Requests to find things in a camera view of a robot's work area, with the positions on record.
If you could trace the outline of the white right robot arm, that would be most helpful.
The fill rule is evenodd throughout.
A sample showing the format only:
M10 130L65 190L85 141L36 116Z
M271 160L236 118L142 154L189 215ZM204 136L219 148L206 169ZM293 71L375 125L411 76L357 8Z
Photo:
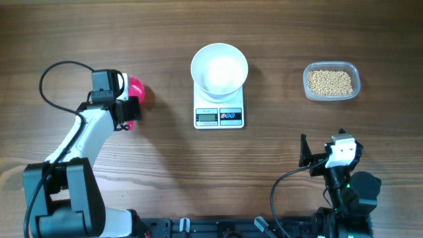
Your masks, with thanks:
M312 154L306 135L301 136L299 166L311 166L312 177L322 176L331 208L320 207L299 221L295 237L373 237L370 213L377 207L381 180L367 172L350 173L362 156L363 145L340 130L325 145L325 152Z

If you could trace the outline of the pink measuring scoop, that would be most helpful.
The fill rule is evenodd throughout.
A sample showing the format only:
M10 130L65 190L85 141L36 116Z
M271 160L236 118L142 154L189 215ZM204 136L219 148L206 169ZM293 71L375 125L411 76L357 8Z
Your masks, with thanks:
M128 81L128 96L126 102L128 103L128 115L126 126L129 131L134 129L135 121L141 120L141 103L145 98L145 88L142 82L135 77L129 77Z

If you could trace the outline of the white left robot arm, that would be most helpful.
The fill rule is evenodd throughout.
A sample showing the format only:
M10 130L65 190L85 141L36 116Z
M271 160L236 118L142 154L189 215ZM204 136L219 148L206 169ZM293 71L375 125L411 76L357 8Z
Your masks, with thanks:
M75 123L61 145L42 163L23 172L25 237L127 237L130 210L104 205L93 165L113 132L141 120L142 82L117 70L92 72L93 89L74 110Z

